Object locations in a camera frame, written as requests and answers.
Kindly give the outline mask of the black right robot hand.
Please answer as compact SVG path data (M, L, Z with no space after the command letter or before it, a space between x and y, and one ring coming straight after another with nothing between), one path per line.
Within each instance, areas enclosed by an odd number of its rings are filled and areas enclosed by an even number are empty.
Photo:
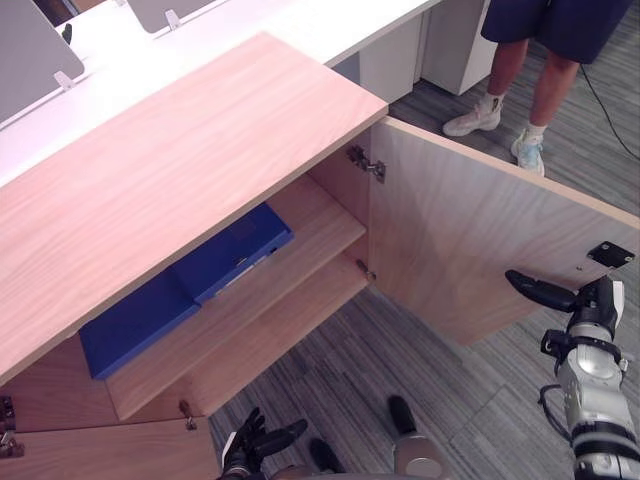
M625 287L622 281L603 276L574 292L536 280L516 270L507 270L505 278L528 300L553 310L573 313L571 325L593 323L615 332L620 323L625 304Z

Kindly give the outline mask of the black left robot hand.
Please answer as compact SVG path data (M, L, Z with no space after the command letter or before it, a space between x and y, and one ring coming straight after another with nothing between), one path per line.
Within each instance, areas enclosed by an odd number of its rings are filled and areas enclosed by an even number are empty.
M254 408L225 444L219 479L266 479L264 459L294 444L307 428L308 422L299 419L268 431L265 416L258 407Z

